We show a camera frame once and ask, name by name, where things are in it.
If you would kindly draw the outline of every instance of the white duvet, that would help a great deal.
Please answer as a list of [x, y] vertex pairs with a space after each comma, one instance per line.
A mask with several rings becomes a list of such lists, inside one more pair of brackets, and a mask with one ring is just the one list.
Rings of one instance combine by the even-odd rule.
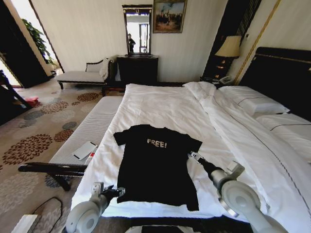
[[[275, 218], [290, 233], [311, 232], [310, 166], [288, 144], [278, 140], [208, 83], [188, 83], [186, 87], [128, 85], [117, 114], [72, 198], [71, 208], [90, 198], [94, 182], [104, 182], [105, 186], [117, 184], [124, 145], [118, 146], [113, 134], [138, 124], [189, 134], [203, 142], [200, 155], [223, 169], [232, 160], [238, 161], [245, 166], [238, 180], [254, 188], [265, 214]], [[146, 161], [152, 162], [148, 155]], [[192, 159], [187, 166], [197, 190], [199, 211], [190, 212], [186, 205], [117, 203], [113, 199], [103, 216], [228, 216], [203, 168]], [[178, 195], [182, 187], [175, 192]]]

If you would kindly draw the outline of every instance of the black headboard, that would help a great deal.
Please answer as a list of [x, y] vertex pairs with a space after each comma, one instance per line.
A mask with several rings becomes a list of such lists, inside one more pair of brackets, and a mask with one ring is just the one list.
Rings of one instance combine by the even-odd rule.
[[311, 51], [259, 47], [239, 85], [311, 120]]

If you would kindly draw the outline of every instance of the power cord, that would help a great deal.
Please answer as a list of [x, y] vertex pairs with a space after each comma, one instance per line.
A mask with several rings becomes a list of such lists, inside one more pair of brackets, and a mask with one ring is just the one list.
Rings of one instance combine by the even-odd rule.
[[32, 215], [35, 214], [35, 212], [42, 206], [44, 205], [45, 203], [49, 202], [50, 200], [52, 199], [56, 199], [59, 203], [60, 203], [60, 216], [59, 218], [56, 220], [56, 222], [54, 223], [54, 225], [52, 226], [51, 230], [48, 232], [48, 233], [51, 233], [53, 228], [55, 227], [55, 225], [57, 224], [57, 222], [60, 220], [60, 218], [63, 216], [63, 202], [57, 198], [57, 197], [51, 197], [50, 199], [47, 199], [45, 202], [43, 202], [41, 205], [39, 205], [32, 213]]

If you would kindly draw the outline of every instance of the white pillow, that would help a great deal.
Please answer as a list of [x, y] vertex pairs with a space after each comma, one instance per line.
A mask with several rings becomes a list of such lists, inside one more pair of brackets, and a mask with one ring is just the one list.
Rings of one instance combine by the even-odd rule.
[[109, 65], [109, 59], [108, 58], [104, 58], [103, 62], [102, 62], [102, 66], [101, 69], [99, 70], [99, 75], [104, 78], [107, 78], [107, 74], [108, 74], [108, 65]]
[[251, 116], [255, 113], [276, 114], [289, 111], [282, 104], [247, 86], [223, 86], [219, 90]]
[[311, 162], [311, 122], [294, 114], [266, 115], [256, 120]]
[[86, 64], [86, 72], [99, 72], [102, 68], [103, 60], [95, 63], [87, 63]]

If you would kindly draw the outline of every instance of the framed painting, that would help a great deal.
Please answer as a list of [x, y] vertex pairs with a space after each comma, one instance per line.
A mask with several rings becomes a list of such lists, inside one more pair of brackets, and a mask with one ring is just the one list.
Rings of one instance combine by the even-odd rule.
[[187, 0], [154, 0], [153, 33], [182, 33]]

